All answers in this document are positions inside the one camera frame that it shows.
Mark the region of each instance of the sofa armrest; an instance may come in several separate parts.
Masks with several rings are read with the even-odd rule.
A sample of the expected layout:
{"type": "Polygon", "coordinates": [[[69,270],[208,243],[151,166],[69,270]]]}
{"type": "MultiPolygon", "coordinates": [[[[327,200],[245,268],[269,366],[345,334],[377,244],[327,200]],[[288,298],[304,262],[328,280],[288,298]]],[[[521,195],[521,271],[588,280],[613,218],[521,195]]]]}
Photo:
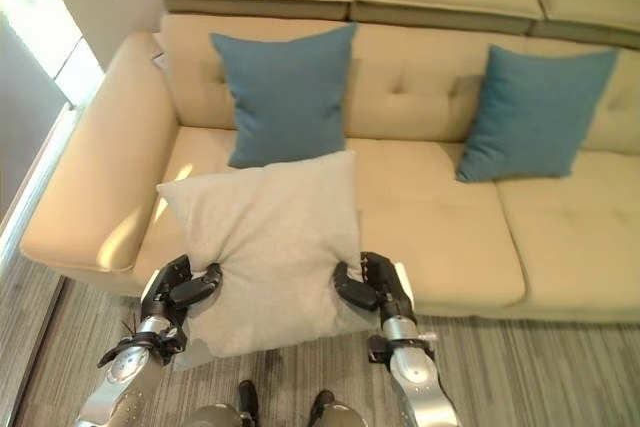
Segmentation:
{"type": "Polygon", "coordinates": [[[178,127],[151,62],[160,52],[142,32],[118,50],[27,227],[27,257],[65,269],[133,266],[178,127]]]}

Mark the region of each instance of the seat cushion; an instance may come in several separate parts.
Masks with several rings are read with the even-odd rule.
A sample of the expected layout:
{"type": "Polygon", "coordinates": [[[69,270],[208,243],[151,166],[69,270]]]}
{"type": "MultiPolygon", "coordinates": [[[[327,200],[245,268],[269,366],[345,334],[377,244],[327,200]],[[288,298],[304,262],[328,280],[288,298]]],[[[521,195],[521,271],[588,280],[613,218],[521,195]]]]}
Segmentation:
{"type": "MultiPolygon", "coordinates": [[[[181,127],[164,181],[231,171],[235,131],[181,127]]],[[[416,310],[502,307],[524,296],[496,187],[455,181],[461,144],[348,139],[356,152],[361,248],[407,268],[416,310]]],[[[159,200],[134,269],[144,285],[183,254],[182,228],[159,200]]]]}
{"type": "Polygon", "coordinates": [[[524,296],[493,183],[455,180],[461,144],[348,139],[363,250],[407,268],[416,310],[505,306],[524,296]]]}
{"type": "Polygon", "coordinates": [[[525,305],[640,309],[640,157],[581,152],[565,179],[498,191],[527,275],[525,305]]]}

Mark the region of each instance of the gray striped carpet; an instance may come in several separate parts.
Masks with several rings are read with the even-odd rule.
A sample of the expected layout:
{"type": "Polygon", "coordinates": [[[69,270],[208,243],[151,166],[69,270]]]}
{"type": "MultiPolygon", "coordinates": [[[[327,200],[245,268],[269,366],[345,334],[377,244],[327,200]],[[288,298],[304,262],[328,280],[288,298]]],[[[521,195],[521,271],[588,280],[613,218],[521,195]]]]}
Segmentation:
{"type": "Polygon", "coordinates": [[[44,334],[59,279],[44,265],[15,252],[0,253],[0,426],[11,425],[24,373],[44,334]]]}
{"type": "MultiPolygon", "coordinates": [[[[123,333],[133,301],[69,281],[19,414],[19,426],[66,426],[101,381],[98,357],[123,333]]],[[[440,337],[443,383],[466,427],[640,425],[638,326],[422,318],[440,337]]],[[[143,425],[176,427],[199,406],[234,401],[255,381],[266,427],[306,425],[330,388],[375,427],[398,426],[388,374],[366,361],[367,334],[167,368],[143,425]]]]}

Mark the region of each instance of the window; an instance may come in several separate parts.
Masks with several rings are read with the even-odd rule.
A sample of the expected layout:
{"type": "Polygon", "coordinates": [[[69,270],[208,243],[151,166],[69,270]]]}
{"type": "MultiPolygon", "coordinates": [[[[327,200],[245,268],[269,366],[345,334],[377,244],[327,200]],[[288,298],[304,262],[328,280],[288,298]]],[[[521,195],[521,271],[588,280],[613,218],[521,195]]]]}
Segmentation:
{"type": "Polygon", "coordinates": [[[103,77],[89,45],[62,0],[0,0],[9,25],[74,105],[103,77]]]}

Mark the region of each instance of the pillow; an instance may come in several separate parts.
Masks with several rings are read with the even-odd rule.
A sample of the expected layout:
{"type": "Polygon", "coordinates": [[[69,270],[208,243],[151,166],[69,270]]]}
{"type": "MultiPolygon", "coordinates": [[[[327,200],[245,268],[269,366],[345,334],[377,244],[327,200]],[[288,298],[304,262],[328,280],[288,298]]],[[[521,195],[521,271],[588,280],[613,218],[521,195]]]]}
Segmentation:
{"type": "Polygon", "coordinates": [[[183,366],[375,327],[332,283],[341,260],[362,279],[353,168],[343,151],[158,186],[194,275],[223,272],[219,295],[189,311],[183,366]]]}
{"type": "Polygon", "coordinates": [[[344,150],[342,99],[356,24],[290,42],[211,34],[235,99],[231,167],[344,150]]]}
{"type": "Polygon", "coordinates": [[[492,45],[457,179],[569,175],[616,55],[537,57],[492,45]]]}

